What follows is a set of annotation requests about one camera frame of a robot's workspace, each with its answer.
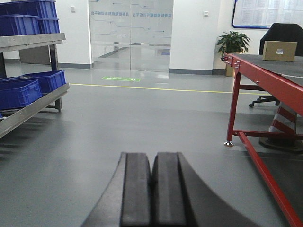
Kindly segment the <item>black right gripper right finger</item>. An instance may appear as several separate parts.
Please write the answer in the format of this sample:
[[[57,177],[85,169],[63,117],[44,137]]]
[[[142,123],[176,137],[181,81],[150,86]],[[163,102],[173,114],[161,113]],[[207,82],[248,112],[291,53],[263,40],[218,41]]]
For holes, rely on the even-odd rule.
[[[219,197],[182,153],[159,152],[152,170],[155,227],[256,227]]]

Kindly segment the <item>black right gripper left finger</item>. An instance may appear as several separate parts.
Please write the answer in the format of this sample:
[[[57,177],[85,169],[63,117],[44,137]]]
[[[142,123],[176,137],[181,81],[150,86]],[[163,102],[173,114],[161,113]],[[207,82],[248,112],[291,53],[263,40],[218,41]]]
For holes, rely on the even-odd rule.
[[[151,173],[145,153],[121,153],[115,172],[83,227],[148,227]]]

